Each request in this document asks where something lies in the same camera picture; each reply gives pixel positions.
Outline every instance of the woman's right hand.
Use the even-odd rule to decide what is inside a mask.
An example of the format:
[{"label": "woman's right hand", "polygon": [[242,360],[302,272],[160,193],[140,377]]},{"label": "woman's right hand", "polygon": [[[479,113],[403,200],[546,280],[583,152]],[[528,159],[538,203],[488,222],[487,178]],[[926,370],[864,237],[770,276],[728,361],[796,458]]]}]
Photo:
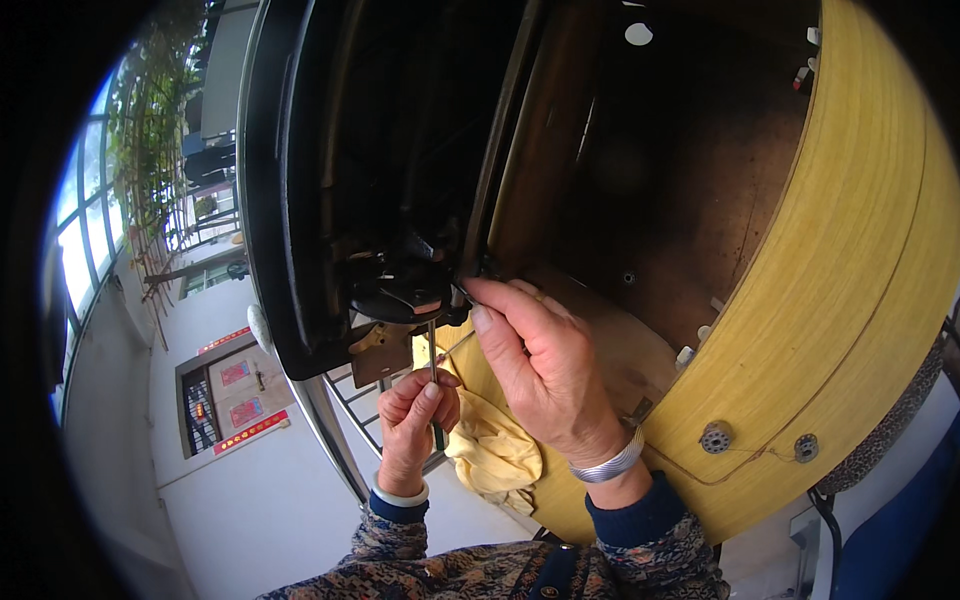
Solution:
[{"label": "woman's right hand", "polygon": [[[616,456],[629,441],[604,391],[587,324],[536,287],[466,279],[480,348],[516,420],[578,468]],[[529,357],[523,352],[526,346]]]}]

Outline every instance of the metal bobbin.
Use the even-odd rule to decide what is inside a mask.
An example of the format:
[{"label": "metal bobbin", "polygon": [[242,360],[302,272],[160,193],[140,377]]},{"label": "metal bobbin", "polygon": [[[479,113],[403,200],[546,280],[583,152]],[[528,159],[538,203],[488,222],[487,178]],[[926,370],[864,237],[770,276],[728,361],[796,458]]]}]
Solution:
[{"label": "metal bobbin", "polygon": [[732,441],[733,430],[724,420],[707,423],[704,435],[700,436],[700,445],[710,454],[720,454],[730,447]]}]

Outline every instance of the red banner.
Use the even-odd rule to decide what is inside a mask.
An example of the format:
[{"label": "red banner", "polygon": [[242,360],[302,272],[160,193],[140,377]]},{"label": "red banner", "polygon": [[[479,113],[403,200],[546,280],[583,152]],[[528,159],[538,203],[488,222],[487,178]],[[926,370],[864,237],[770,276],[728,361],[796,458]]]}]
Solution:
[{"label": "red banner", "polygon": [[233,437],[217,442],[213,446],[213,455],[216,456],[221,452],[226,452],[227,450],[233,448],[234,446],[238,444],[242,444],[243,442],[245,442],[246,440],[249,440],[253,436],[263,433],[267,429],[270,429],[271,427],[278,425],[287,419],[289,419],[289,416],[287,415],[286,410],[282,410],[278,413],[270,415],[269,417],[262,420],[261,422],[255,423],[250,427],[247,427],[240,433],[234,434]]},{"label": "red banner", "polygon": [[229,335],[225,335],[224,337],[220,338],[220,339],[217,340],[216,342],[210,342],[209,344],[207,344],[207,345],[204,346],[203,348],[200,348],[199,350],[197,350],[197,356],[200,356],[201,354],[203,354],[204,352],[206,352],[207,350],[209,350],[209,349],[211,349],[211,348],[216,348],[216,347],[220,346],[223,342],[228,342],[228,341],[232,340],[233,338],[238,338],[238,337],[240,337],[241,335],[243,335],[243,334],[245,334],[245,333],[250,333],[250,328],[249,328],[249,327],[244,327],[243,329],[240,329],[239,331],[234,331],[233,333],[231,333],[231,334],[229,334]]}]

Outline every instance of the metal pole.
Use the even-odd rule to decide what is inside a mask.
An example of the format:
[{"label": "metal pole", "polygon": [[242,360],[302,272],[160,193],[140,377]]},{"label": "metal pole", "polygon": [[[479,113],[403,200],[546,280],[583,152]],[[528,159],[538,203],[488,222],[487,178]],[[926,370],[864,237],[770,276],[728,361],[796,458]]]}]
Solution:
[{"label": "metal pole", "polygon": [[313,435],[362,507],[370,500],[370,488],[367,487],[356,461],[353,460],[347,438],[344,437],[337,416],[333,412],[333,402],[326,388],[329,384],[325,384],[320,377],[311,377],[306,381],[293,381],[287,378],[287,383]]}]

